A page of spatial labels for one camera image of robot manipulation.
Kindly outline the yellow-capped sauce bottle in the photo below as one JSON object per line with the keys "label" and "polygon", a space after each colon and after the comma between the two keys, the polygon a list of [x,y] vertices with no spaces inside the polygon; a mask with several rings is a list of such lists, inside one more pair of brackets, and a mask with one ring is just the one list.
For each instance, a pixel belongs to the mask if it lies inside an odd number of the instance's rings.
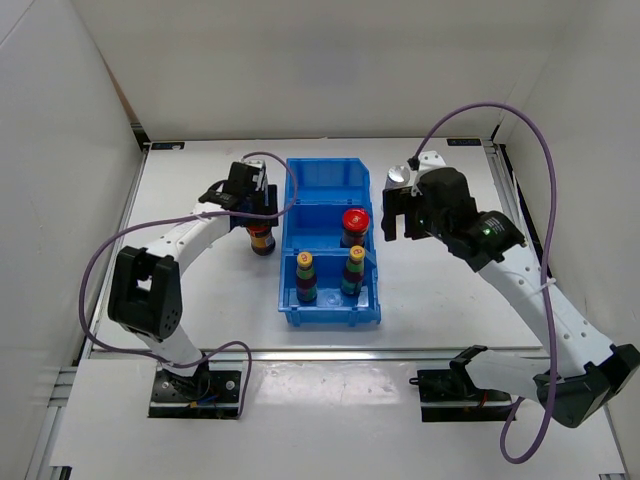
{"label": "yellow-capped sauce bottle", "polygon": [[296,257],[296,295],[300,302],[313,302],[317,297],[317,276],[310,252],[302,251]]}
{"label": "yellow-capped sauce bottle", "polygon": [[364,281],[365,257],[366,251],[362,246],[350,248],[341,282],[341,290],[345,295],[356,296],[360,293]]}

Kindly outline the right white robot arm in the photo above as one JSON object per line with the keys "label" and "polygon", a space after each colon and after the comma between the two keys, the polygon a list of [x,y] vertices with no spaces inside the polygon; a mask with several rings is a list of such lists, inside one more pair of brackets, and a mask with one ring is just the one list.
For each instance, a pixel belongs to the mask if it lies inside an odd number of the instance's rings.
{"label": "right white robot arm", "polygon": [[526,360],[475,345],[449,364],[445,384],[460,399],[495,390],[553,408],[553,419],[576,428],[615,397],[639,368],[639,351],[615,345],[548,279],[524,235],[499,211],[481,211],[466,177],[451,167],[427,169],[411,186],[382,194],[384,237],[432,237],[495,288],[541,342],[550,359]]}

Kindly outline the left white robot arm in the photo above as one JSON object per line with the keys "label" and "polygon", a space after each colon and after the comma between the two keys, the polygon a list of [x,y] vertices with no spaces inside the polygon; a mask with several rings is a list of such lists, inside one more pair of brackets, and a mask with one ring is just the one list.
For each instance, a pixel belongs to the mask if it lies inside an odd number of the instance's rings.
{"label": "left white robot arm", "polygon": [[255,215],[277,212],[277,186],[268,182],[265,162],[243,158],[198,198],[192,220],[177,223],[143,247],[125,246],[116,257],[108,317],[167,361],[163,369],[188,400],[206,395],[210,377],[207,365],[196,363],[203,353],[180,326],[181,276],[213,242],[236,228],[247,231],[255,254],[271,254],[277,220]]}

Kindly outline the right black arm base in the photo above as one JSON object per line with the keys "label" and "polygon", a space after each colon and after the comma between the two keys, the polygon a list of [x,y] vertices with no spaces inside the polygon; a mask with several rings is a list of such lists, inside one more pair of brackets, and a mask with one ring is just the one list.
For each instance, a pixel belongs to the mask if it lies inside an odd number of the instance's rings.
{"label": "right black arm base", "polygon": [[472,386],[465,367],[486,346],[474,345],[456,355],[446,369],[422,369],[409,379],[418,389],[424,423],[501,422],[513,398],[505,392]]}

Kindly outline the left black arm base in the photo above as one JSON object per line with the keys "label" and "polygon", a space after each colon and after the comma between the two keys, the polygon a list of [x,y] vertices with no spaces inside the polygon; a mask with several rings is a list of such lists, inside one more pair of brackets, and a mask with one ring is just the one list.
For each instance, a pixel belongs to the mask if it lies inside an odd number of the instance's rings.
{"label": "left black arm base", "polygon": [[253,362],[209,361],[191,377],[167,369],[155,372],[147,416],[152,419],[239,420],[244,412]]}

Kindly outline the red-lidded sauce jar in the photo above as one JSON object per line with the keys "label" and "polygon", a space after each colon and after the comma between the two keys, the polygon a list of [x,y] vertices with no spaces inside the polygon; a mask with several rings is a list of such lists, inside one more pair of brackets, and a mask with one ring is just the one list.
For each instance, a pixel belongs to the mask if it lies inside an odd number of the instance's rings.
{"label": "red-lidded sauce jar", "polygon": [[350,208],[342,216],[341,246],[351,248],[364,246],[370,226],[370,217],[364,208]]}
{"label": "red-lidded sauce jar", "polygon": [[275,249],[275,239],[271,226],[254,226],[246,228],[251,242],[251,249],[256,255],[268,256]]}

